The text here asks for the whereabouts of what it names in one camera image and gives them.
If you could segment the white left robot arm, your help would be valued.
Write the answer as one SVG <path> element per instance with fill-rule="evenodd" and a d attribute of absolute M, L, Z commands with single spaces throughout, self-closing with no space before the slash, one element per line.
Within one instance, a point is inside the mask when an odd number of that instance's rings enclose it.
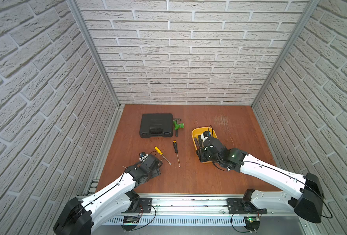
<path fill-rule="evenodd" d="M 56 235 L 90 235 L 116 215 L 144 211 L 139 195 L 134 191 L 140 185 L 160 175 L 162 162 L 154 155 L 125 168 L 114 182 L 81 200 L 69 200 L 53 226 Z"/>

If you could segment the black yellow-capped screwdriver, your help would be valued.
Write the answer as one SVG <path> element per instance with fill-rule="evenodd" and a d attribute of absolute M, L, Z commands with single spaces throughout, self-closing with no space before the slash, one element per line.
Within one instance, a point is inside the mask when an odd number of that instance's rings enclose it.
<path fill-rule="evenodd" d="M 174 151 L 175 151 L 176 156 L 177 156 L 178 165 L 179 165 L 179 167 L 181 167 L 179 156 L 178 156 L 178 146 L 177 146 L 177 142 L 176 141 L 173 141 L 173 147 L 174 147 Z"/>

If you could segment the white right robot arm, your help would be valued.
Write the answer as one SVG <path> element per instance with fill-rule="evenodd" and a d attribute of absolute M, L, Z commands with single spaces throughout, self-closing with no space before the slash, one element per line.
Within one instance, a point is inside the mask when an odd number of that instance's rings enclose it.
<path fill-rule="evenodd" d="M 194 138 L 194 143 L 201 162 L 211 162 L 223 171 L 235 171 L 256 177 L 279 189 L 279 192 L 248 189 L 240 203 L 242 211 L 255 213 L 264 209 L 278 209 L 294 212 L 312 223 L 321 223 L 324 218 L 324 193 L 316 175 L 292 173 L 263 162 L 240 149 L 227 149 L 213 136 L 199 135 Z"/>

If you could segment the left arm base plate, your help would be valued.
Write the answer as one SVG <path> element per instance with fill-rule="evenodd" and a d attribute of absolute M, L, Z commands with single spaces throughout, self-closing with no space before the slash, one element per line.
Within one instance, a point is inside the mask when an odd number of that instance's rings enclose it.
<path fill-rule="evenodd" d="M 150 213 L 152 209 L 152 198 L 140 197 L 138 202 L 132 202 L 125 213 Z"/>

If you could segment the yellow transparent handle screwdriver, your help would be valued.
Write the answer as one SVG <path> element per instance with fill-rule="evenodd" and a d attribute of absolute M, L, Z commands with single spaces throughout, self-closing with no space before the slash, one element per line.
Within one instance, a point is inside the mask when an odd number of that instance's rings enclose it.
<path fill-rule="evenodd" d="M 161 156 L 163 157 L 163 159 L 165 159 L 169 165 L 172 165 L 171 162 L 163 155 L 163 152 L 162 152 L 157 146 L 155 146 L 155 151 L 156 151 L 159 155 L 161 155 Z"/>

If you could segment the dark red handle screwdriver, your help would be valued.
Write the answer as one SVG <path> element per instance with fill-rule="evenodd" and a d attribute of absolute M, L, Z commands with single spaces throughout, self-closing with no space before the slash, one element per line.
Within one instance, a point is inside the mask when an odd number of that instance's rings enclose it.
<path fill-rule="evenodd" d="M 195 142 L 196 150 L 200 149 L 200 144 L 196 137 L 194 137 L 194 142 Z"/>

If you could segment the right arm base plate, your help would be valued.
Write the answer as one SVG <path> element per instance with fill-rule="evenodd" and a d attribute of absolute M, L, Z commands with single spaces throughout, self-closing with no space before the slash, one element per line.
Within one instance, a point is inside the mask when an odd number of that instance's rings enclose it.
<path fill-rule="evenodd" d="M 230 214 L 267 214 L 267 209 L 259 209 L 241 198 L 227 198 L 226 202 Z"/>

